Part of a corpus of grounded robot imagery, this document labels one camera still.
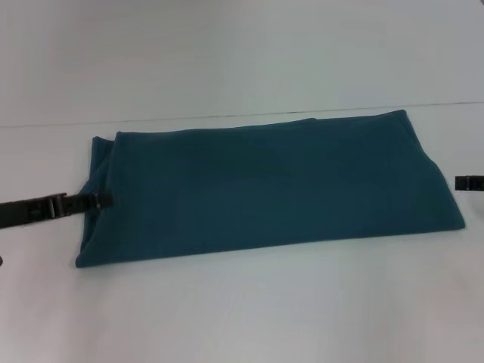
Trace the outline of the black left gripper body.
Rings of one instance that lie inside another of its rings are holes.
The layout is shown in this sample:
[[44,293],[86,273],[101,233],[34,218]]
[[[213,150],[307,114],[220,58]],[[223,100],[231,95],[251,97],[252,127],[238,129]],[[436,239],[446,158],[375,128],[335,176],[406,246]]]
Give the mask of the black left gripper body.
[[61,218],[65,193],[1,204],[1,229]]

